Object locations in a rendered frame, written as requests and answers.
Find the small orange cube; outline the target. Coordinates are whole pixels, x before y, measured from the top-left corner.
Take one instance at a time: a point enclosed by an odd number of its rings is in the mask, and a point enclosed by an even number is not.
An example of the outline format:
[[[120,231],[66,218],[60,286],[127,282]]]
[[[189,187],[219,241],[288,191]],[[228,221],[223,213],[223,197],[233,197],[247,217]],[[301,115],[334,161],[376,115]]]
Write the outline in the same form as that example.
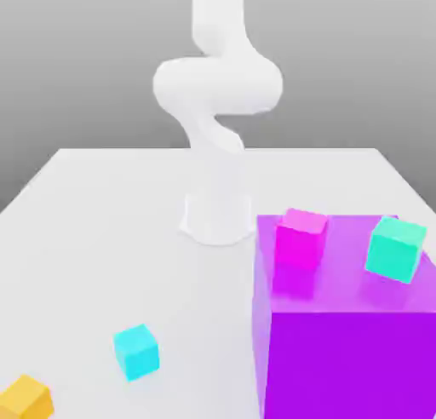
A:
[[[54,412],[49,388],[28,375],[0,393],[0,419],[49,419]]]

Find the small cyan cube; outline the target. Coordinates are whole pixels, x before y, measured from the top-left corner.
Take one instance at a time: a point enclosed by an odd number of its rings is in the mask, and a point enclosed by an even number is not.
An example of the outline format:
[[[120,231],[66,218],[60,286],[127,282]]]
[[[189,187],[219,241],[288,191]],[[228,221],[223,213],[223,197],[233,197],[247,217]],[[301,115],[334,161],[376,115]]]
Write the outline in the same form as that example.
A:
[[[128,382],[159,369],[158,343],[144,324],[116,333],[113,345],[117,362]]]

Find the small magenta cube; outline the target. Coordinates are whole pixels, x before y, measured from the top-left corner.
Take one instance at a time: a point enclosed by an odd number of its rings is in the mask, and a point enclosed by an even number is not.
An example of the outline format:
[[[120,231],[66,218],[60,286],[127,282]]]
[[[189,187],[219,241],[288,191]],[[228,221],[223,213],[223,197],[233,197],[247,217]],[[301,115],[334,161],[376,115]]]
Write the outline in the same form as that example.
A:
[[[275,261],[315,269],[324,253],[329,220],[327,215],[288,209],[276,227]]]

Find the large purple box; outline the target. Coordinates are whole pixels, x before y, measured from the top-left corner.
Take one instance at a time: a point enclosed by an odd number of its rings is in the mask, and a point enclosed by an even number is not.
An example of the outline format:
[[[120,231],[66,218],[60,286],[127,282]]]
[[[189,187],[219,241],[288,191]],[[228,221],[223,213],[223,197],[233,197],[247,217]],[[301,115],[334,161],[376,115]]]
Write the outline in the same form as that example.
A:
[[[330,219],[315,273],[275,270],[257,219],[252,342],[261,419],[436,419],[436,265],[410,284],[364,268],[375,215]]]

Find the small teal cube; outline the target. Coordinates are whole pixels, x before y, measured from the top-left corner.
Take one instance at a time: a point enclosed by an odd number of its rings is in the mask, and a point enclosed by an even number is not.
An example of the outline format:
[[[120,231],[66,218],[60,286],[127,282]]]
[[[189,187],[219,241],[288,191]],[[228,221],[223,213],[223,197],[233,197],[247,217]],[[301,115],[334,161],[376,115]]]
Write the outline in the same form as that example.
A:
[[[426,236],[424,226],[383,216],[370,235],[365,269],[410,284],[421,260]]]

